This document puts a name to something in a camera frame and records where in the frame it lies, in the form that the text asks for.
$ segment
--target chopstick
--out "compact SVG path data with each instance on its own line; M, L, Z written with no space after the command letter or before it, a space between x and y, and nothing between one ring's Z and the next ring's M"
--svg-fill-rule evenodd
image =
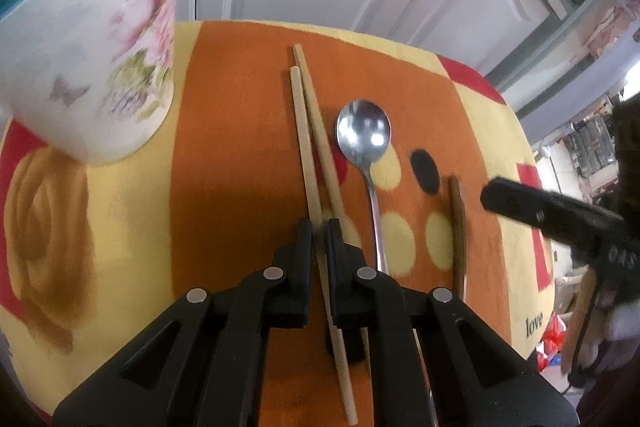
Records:
M453 292L466 302L466 216L460 178L449 178L449 198L453 221Z
M342 331L333 325L331 318L329 277L326 268L324 241L322 240L322 206L320 203L318 180L316 179L316 167L314 165L313 151L311 147L311 136L309 134L305 95L303 92L302 80L300 78L300 68L293 66L290 69L290 76L293 106L296 115L296 130L298 131L298 145L300 147L302 173L305 181L306 204L308 206L309 218L311 219L314 229L316 263L318 263L322 296L324 297L324 309L326 311L326 317L329 324L331 343L334 348L335 368L338 373L338 383L340 384L342 404L344 406L344 413L347 417L347 422L349 425L356 425L358 423L358 412L356 410L353 388L351 386L351 377L349 375L349 365L347 361L347 352L344 347L344 339L342 337Z
M342 196L340 195L338 173L335 171L334 155L331 152L329 138L324 127L324 121L322 121L322 113L320 113L318 97L316 97L314 83L311 79L311 73L309 72L309 66L306 64L305 52L303 51L301 44L293 45L293 56L296 59L296 64L300 68L300 75L302 76L306 110L309 118L311 119L311 127L314 134L314 140L316 142L316 149L318 149L318 157L320 158L320 168L322 169L322 175L324 176L326 190L329 193L329 202L331 204L334 217L337 217L340 221L342 233L346 233L349 229L346 225L346 214L344 213L344 205L342 204ZM346 235L344 237L347 241L349 240L349 237ZM371 361L369 358L369 335L367 334L366 328L360 329L360 336L362 337L362 345L364 347L370 374Z

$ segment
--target bright light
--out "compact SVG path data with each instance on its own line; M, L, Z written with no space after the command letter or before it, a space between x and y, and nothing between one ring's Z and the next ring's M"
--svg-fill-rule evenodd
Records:
M371 135L371 144L375 147L380 147L385 142L385 137L382 134L375 132Z
M621 97L622 100L628 100L640 92L640 60L629 70L625 76L625 80L625 92Z

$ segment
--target black oval spot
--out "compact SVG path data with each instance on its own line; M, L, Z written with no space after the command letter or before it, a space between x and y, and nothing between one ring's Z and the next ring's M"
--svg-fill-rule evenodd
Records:
M424 149L416 149L411 153L411 168L420 188L435 196L440 190L440 175L431 155Z

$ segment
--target pair of chopsticks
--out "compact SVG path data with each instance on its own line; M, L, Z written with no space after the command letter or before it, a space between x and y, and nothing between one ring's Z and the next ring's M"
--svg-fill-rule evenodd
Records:
M334 349L335 368L338 373L338 383L342 394L344 413L349 425L358 423L358 412L356 411L347 352L344 347L342 331L333 325L331 318L331 307L329 302L329 277L326 267L326 252L324 240L322 239L322 206L320 203L320 192L318 189L318 179L316 179L316 167L314 165L313 149L311 145L311 135L309 132L309 120L313 129L316 148L320 158L324 183L326 184L331 201L334 216L340 220L340 225L344 230L344 206L340 195L340 185L338 175L335 171L334 158L329 139L322 122L322 115L318 105L318 99L311 81L311 75L306 64L305 54L302 46L293 46L293 54L297 66L290 68L291 92L293 95L293 105L296 115L296 129L298 131L298 145L300 147L300 159L302 160L302 172L305 181L306 204L308 206L309 218L314 229L314 250L316 252L316 262L320 274L322 286L322 296L324 297L324 308L329 324L331 343Z

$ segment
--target white floral bucket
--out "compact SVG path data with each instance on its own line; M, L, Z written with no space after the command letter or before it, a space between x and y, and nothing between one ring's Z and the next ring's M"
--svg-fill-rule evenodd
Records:
M69 156L124 158L174 93L176 0L23 0L0 21L0 102Z

